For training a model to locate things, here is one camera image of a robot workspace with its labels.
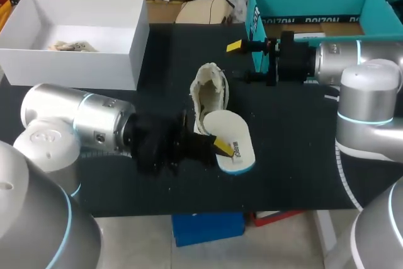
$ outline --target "blue box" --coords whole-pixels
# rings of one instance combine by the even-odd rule
[[[356,23],[364,35],[302,38],[317,47],[325,40],[402,40],[403,25],[385,0],[249,0],[246,31],[248,39],[264,41],[264,24]],[[257,72],[267,72],[268,55],[253,53]]]
[[[177,247],[232,238],[244,234],[242,213],[176,214],[172,227]]]

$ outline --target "label on flip-flop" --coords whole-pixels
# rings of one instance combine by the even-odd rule
[[[231,147],[234,150],[234,156],[232,157],[232,162],[234,164],[242,163],[242,155],[239,150],[239,143],[238,141],[231,142]]]

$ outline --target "silver robot arm segment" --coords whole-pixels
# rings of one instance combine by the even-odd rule
[[[347,67],[373,59],[390,60],[403,71],[403,42],[322,42],[316,49],[315,78],[320,84],[340,85],[341,75]]]
[[[336,141],[341,151],[365,159],[403,163],[403,119],[394,118],[398,67],[370,60],[341,76]]]

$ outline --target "blue crate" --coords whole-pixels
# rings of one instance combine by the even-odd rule
[[[172,226],[177,247],[232,238],[244,234],[242,213],[176,214]]]

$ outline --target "open box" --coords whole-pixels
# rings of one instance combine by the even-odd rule
[[[249,0],[245,26],[250,40],[293,30],[313,47],[324,40],[403,40],[403,25],[385,0]],[[267,72],[268,55],[253,53],[253,61],[257,72]]]
[[[149,34],[145,0],[21,0],[0,33],[13,85],[136,90]],[[87,41],[97,52],[48,50]]]

